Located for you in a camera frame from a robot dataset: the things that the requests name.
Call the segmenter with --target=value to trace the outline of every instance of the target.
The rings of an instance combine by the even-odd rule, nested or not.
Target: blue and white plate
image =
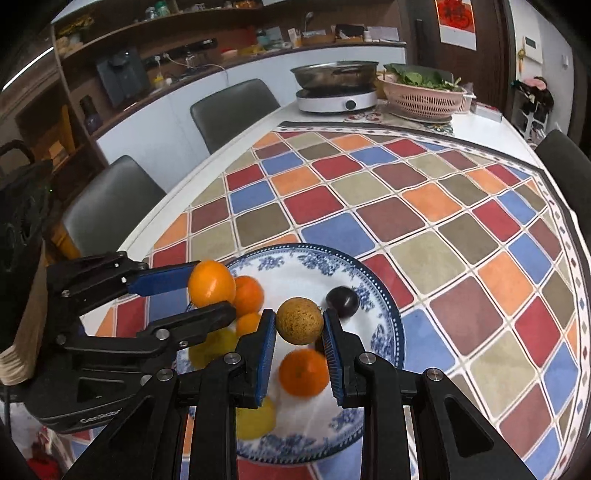
[[[354,258],[313,244],[285,244],[246,254],[228,265],[234,276],[256,278],[265,292],[263,308],[275,311],[292,297],[310,299],[326,308],[325,296],[346,285],[361,300],[357,313],[343,322],[344,330],[359,335],[365,348],[389,360],[404,363],[402,322],[394,299],[384,284]],[[277,407],[277,426],[257,440],[238,440],[238,455],[280,465],[311,462],[340,452],[363,435],[363,410],[343,410],[330,385],[312,398],[285,392],[278,380],[283,358],[296,348],[277,335],[268,396]],[[191,369],[187,350],[179,352],[177,369]]]

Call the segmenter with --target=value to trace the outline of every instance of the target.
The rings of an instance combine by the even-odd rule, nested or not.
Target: metal screw
[[[230,352],[223,356],[223,360],[228,365],[236,365],[240,360],[242,360],[242,357],[238,352]]]
[[[174,372],[169,368],[163,368],[162,370],[158,370],[156,373],[156,378],[161,382],[167,382],[174,376]]]
[[[372,352],[363,352],[359,355],[359,361],[365,365],[374,364],[376,360],[377,359]]]
[[[434,382],[439,382],[444,376],[445,375],[443,375],[443,372],[438,368],[429,368],[427,370],[427,378],[429,380],[433,380]]]
[[[145,374],[142,378],[139,379],[139,384],[143,387],[146,383],[148,383],[148,380],[150,380],[150,378],[152,378],[152,375]]]
[[[159,328],[154,335],[158,340],[166,340],[170,336],[170,332],[166,328]]]

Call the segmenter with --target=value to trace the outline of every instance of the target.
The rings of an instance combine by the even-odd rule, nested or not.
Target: orange fruit
[[[198,309],[236,297],[236,282],[225,265],[205,260],[195,265],[189,277],[189,298]]]
[[[279,382],[291,395],[318,395],[329,382],[326,358],[310,348],[293,350],[285,356],[279,366]]]
[[[242,335],[256,332],[260,321],[261,315],[259,313],[247,313],[241,316],[236,321],[236,336],[240,338]]]
[[[258,312],[265,300],[265,294],[262,291],[261,284],[256,278],[243,275],[236,277],[236,298],[234,306],[236,307],[236,316],[241,317],[247,313]]]

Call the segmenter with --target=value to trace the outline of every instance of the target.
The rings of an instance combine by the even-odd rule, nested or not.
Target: round brown fruit
[[[275,327],[286,342],[307,345],[322,333],[324,319],[316,303],[294,297],[283,302],[277,310]]]

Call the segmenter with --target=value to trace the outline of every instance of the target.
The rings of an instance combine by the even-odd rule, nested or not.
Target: pot
[[[291,69],[305,90],[358,89],[371,86],[377,61],[335,61]]]

